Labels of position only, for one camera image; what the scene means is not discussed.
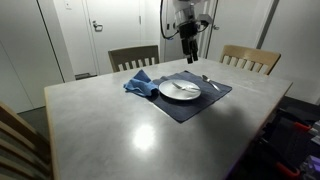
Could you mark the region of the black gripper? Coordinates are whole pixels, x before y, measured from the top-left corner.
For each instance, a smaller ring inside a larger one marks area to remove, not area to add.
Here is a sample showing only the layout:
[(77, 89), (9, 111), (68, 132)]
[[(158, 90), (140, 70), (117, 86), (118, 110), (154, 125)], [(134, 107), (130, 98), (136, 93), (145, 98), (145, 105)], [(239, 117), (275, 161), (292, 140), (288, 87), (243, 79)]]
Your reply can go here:
[(193, 60), (198, 61), (198, 45), (196, 39), (194, 39), (197, 32), (198, 29), (195, 21), (187, 22), (179, 27), (183, 54), (187, 58), (188, 64), (193, 63)]

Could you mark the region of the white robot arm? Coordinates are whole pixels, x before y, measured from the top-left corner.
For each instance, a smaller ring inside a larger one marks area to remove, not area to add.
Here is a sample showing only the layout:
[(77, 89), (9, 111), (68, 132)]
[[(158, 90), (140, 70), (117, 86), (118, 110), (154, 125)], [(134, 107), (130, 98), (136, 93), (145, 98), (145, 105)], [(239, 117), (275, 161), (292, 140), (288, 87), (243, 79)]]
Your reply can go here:
[(200, 22), (195, 16), (195, 3), (191, 0), (175, 0), (175, 18), (182, 43), (182, 51), (189, 64), (198, 60), (198, 45), (196, 35)]

